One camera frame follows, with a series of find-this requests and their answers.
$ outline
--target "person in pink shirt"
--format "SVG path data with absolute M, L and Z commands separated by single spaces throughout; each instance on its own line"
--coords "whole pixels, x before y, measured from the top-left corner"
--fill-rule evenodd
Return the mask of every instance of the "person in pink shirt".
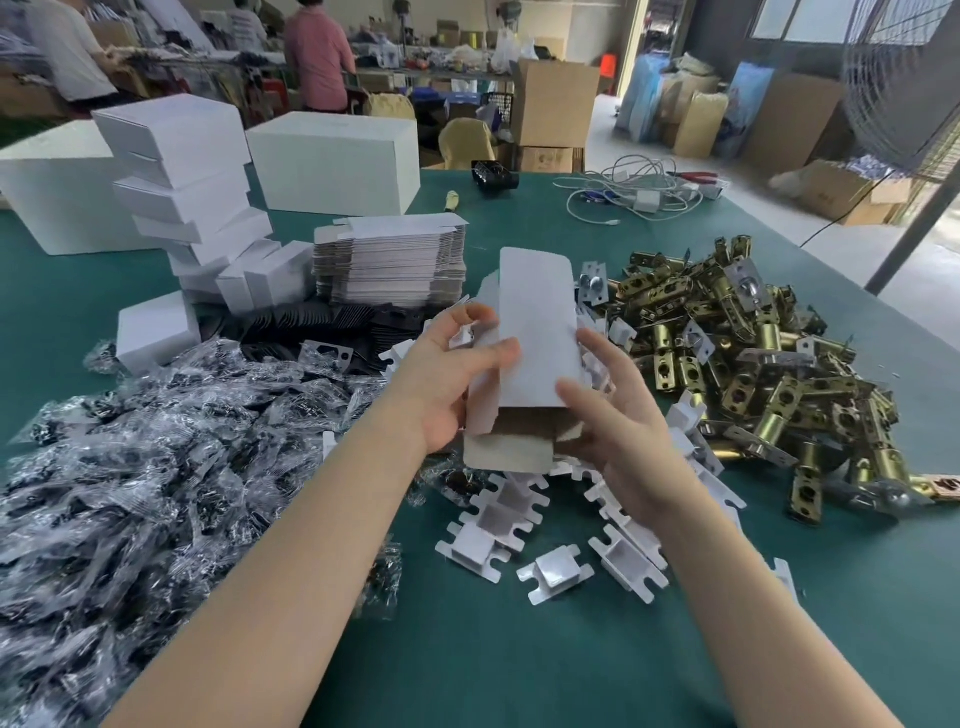
M 324 0 L 298 0 L 303 5 L 287 20 L 284 53 L 300 74 L 304 111 L 347 113 L 343 72 L 356 74 L 347 34 L 321 7 Z

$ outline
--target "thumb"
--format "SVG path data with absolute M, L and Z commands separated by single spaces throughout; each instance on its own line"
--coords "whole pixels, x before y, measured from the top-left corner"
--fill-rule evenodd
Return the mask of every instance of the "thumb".
M 557 394 L 569 410 L 589 425 L 600 439 L 612 440 L 618 432 L 623 431 L 626 418 L 596 390 L 588 389 L 573 379 L 562 378 L 557 381 Z
M 449 356 L 457 357 L 460 366 L 473 378 L 489 369 L 506 369 L 516 364 L 520 359 L 520 342 L 514 337 L 491 347 L 464 349 Z

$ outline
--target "left hand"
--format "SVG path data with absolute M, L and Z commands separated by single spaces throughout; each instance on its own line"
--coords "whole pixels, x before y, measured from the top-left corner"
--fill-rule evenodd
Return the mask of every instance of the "left hand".
M 458 305 L 442 313 L 400 362 L 381 400 L 415 418 L 426 451 L 450 444 L 467 416 L 464 395 L 473 378 L 488 369 L 505 369 L 520 359 L 519 342 L 450 351 L 450 339 L 473 322 L 496 324 L 496 313 L 481 303 Z

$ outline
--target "green table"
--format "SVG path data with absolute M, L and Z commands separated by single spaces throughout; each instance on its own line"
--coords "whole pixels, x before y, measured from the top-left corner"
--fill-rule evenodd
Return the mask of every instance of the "green table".
M 451 189 L 470 221 L 471 292 L 497 267 L 504 245 L 567 255 L 575 271 L 594 259 L 618 271 L 632 251 L 681 256 L 690 248 L 697 258 L 719 235 L 752 235 L 767 282 L 794 285 L 834 338 L 855 333 L 858 371 L 894 385 L 902 418 L 895 435 L 912 470 L 960 472 L 949 423 L 960 412 L 960 354 L 732 203 L 705 203 L 669 223 L 624 215 L 618 227 L 596 228 L 566 215 L 567 193 L 549 177 L 525 175 L 516 192 L 484 200 L 467 173 L 431 172 L 410 211 L 442 210 Z M 263 206 L 258 190 L 254 203 Z M 311 240 L 324 222 L 297 213 L 271 217 L 283 241 Z M 177 282 L 163 253 L 48 257 L 11 213 L 0 214 L 0 240 L 6 440 L 46 401 L 103 389 L 103 378 L 82 369 L 84 354 L 114 335 L 119 308 L 169 293 Z M 898 716 L 912 728 L 956 724 L 956 515 L 936 510 L 894 524 L 829 508 L 814 530 L 781 514 L 786 472 L 754 464 L 724 479 L 750 504 L 742 519 L 747 536 L 768 562 L 789 561 L 805 609 Z M 548 495 L 543 526 L 502 568 L 496 586 L 434 551 L 457 518 L 451 503 L 431 494 L 421 508 L 404 505 L 393 529 L 404 547 L 397 618 L 349 626 L 304 724 L 732 725 L 680 589 L 672 585 L 651 606 L 625 592 L 587 546 L 602 531 L 597 509 L 575 488 L 555 484 Z M 531 586 L 515 571 L 561 544 L 579 545 L 598 573 L 575 592 L 532 607 Z

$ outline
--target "fan pole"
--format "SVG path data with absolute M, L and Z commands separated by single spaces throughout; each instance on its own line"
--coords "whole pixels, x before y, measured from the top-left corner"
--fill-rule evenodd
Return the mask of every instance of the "fan pole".
M 940 188 L 933 193 L 930 201 L 924 205 L 924 208 L 910 223 L 910 227 L 906 229 L 900 242 L 890 251 L 886 260 L 880 264 L 880 267 L 866 285 L 867 293 L 872 293 L 875 296 L 880 295 L 883 289 L 887 287 L 887 283 L 903 267 L 903 263 L 924 242 L 924 239 L 933 230 L 933 226 L 953 204 L 957 194 L 960 194 L 960 164 L 950 170 Z

